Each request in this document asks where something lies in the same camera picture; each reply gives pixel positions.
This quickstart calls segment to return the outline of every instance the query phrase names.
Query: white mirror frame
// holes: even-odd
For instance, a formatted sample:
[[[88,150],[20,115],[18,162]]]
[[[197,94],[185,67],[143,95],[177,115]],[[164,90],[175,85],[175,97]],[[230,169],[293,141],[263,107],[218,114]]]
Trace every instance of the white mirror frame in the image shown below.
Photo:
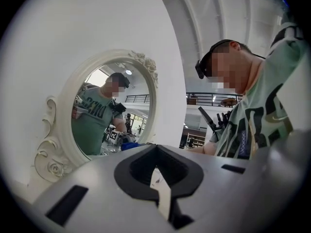
[[[124,62],[134,66],[145,78],[150,95],[150,107],[145,129],[139,143],[152,142],[154,121],[157,117],[157,72],[155,62],[143,53],[132,50],[109,50],[99,53],[84,63],[69,77],[58,97],[47,98],[48,111],[43,117],[47,132],[40,141],[35,156],[37,173],[45,180],[55,182],[81,166],[90,158],[77,146],[71,130],[71,112],[74,99],[88,75],[103,65]]]

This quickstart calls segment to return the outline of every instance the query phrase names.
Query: black railing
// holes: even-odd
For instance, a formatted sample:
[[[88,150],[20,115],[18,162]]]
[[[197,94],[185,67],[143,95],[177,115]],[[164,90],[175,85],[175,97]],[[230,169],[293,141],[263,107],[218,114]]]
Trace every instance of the black railing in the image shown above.
[[[209,92],[187,92],[187,104],[217,106],[232,108],[242,100],[241,95],[224,94],[224,93],[209,93]]]
[[[149,94],[126,96],[126,103],[150,103]]]
[[[241,101],[241,95],[210,93],[210,92],[187,92],[187,104],[202,106],[218,106],[232,108]],[[126,97],[126,103],[150,103],[149,94],[130,95]]]

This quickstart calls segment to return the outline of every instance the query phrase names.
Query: shelf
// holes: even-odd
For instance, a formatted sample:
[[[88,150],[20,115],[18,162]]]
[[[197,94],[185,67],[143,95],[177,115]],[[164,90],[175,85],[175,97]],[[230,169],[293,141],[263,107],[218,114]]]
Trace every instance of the shelf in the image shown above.
[[[199,142],[205,142],[205,141],[203,141],[203,140],[197,140],[197,139],[193,139],[194,141],[199,141]]]
[[[201,144],[201,143],[193,143],[193,144],[195,144],[195,145],[200,145],[200,146],[204,146],[204,144]]]
[[[196,136],[196,137],[200,137],[200,138],[205,138],[205,136],[199,136],[199,135],[195,135],[195,134],[188,134],[188,135],[192,135],[192,136]]]

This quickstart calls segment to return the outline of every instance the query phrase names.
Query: blue object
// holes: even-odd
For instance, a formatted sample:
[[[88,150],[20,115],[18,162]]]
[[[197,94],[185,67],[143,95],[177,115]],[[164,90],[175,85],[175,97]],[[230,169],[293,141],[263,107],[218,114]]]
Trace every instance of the blue object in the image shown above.
[[[139,146],[141,146],[141,144],[138,144],[137,142],[123,143],[121,145],[121,151],[129,150],[129,149],[136,148],[136,147],[139,147]]]
[[[283,3],[285,3],[285,5],[286,5],[287,7],[289,7],[288,4],[287,4],[287,2],[286,2],[285,0],[282,0],[282,1],[283,1]]]

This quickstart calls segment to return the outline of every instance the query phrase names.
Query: man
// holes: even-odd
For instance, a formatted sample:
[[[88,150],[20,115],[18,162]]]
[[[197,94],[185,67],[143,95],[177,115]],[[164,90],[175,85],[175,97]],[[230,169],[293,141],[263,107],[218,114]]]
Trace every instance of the man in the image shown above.
[[[141,132],[141,126],[140,125],[138,125],[138,127],[137,127],[137,132],[138,132],[137,137],[140,137],[140,132]]]
[[[129,133],[129,134],[132,134],[132,130],[131,130],[131,114],[127,114],[126,115],[126,122],[125,122],[125,126],[126,126],[126,131]]]
[[[197,63],[200,78],[223,82],[243,99],[232,110],[228,126],[214,132],[210,142],[190,151],[250,159],[259,148],[270,146],[293,130],[276,93],[307,49],[299,28],[288,23],[273,41],[264,60],[244,44],[222,40]]]
[[[190,141],[189,141],[189,144],[188,144],[189,148],[194,148],[194,144],[193,143],[194,143],[194,139],[191,138]]]
[[[128,88],[129,81],[121,73],[113,73],[102,87],[84,83],[78,91],[82,99],[79,108],[84,109],[77,118],[77,109],[72,110],[72,133],[79,148],[87,155],[98,155],[103,134],[110,123],[117,131],[126,132],[122,113],[115,112],[111,105],[119,92]]]

